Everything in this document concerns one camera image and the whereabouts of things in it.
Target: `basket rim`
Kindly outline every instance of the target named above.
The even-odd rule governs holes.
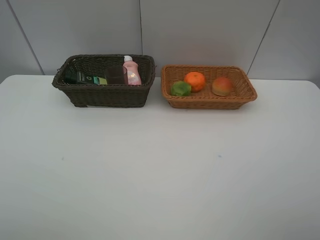
[[[126,84],[110,84],[110,85],[84,85],[84,84],[67,84],[58,82],[58,79],[62,76],[63,70],[67,67],[67,65],[76,58],[101,58],[101,57],[123,57],[125,55],[130,55],[131,57],[143,57],[149,59],[151,62],[151,79],[147,81],[147,83],[142,85],[126,85]],[[57,69],[57,73],[55,74],[52,85],[59,90],[140,90],[145,91],[151,88],[154,83],[156,77],[156,65],[155,60],[152,56],[149,55],[139,55],[139,54],[78,54],[73,55],[67,58],[64,64]]]
[[[250,90],[252,91],[252,95],[248,96],[248,97],[240,97],[240,96],[214,96],[214,97],[199,97],[199,96],[172,96],[167,92],[166,89],[166,75],[165,75],[165,70],[167,68],[203,68],[203,69],[224,69],[224,68],[228,68],[228,69],[234,69],[237,71],[240,71],[241,74],[244,76],[244,80],[245,82],[248,84]],[[225,66],[218,66],[218,65],[192,65],[192,64],[167,64],[165,66],[162,67],[161,70],[161,92],[162,95],[165,99],[167,99],[168,101],[175,101],[175,102],[181,102],[184,103],[186,101],[192,100],[193,102],[219,102],[219,103],[248,103],[248,102],[252,102],[254,100],[257,99],[258,95],[257,92],[255,90],[255,88],[253,87],[253,85],[251,84],[247,74],[240,68],[237,66],[233,66],[233,65],[225,65]]]

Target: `gray wall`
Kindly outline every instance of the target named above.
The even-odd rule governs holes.
[[[7,2],[0,0],[0,83],[15,74],[42,73]]]
[[[310,80],[320,86],[319,10],[319,0],[281,0],[249,77]]]
[[[139,0],[10,0],[46,75],[77,54],[141,54]]]
[[[278,0],[141,0],[143,54],[166,64],[236,65],[254,59]]]

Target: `wicker basket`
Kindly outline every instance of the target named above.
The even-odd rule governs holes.
[[[52,85],[63,91],[76,107],[143,107],[155,79],[155,62],[151,56],[130,56],[138,64],[142,85],[78,85],[64,82],[67,72],[82,72],[104,78],[106,68],[124,64],[124,55],[122,54],[71,56],[58,69]]]
[[[204,89],[200,92],[192,92],[190,96],[172,96],[173,83],[183,81],[189,72],[204,74],[206,81]],[[229,96],[218,96],[212,93],[212,82],[217,77],[227,77],[232,81],[234,89]],[[178,109],[233,110],[257,98],[256,90],[247,75],[236,66],[166,65],[162,68],[161,90],[169,104]]]

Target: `orange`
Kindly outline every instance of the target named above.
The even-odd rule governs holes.
[[[201,91],[205,85],[205,76],[197,71],[191,71],[184,77],[184,81],[191,85],[191,92],[196,93]]]

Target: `peach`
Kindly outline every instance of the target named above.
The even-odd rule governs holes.
[[[232,81],[229,78],[219,76],[212,83],[212,92],[218,96],[228,96],[233,87]]]

